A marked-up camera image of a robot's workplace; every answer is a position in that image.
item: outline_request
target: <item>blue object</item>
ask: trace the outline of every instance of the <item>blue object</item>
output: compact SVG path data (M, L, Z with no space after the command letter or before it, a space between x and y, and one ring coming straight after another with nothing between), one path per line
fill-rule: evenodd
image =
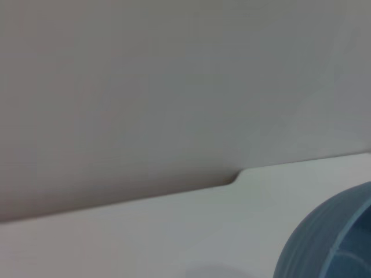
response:
M274 278L370 278L371 182L312 211L279 257Z

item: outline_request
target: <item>gray surface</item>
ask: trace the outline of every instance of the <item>gray surface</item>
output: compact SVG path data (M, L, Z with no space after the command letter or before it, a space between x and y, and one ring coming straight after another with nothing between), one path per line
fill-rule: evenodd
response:
M0 0L0 220L368 149L370 8Z

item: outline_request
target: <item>blue ribbed object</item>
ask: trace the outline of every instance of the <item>blue ribbed object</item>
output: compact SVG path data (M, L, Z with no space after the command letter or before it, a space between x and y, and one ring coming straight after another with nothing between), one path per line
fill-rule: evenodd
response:
M281 252L273 278L370 278L371 182L312 211Z

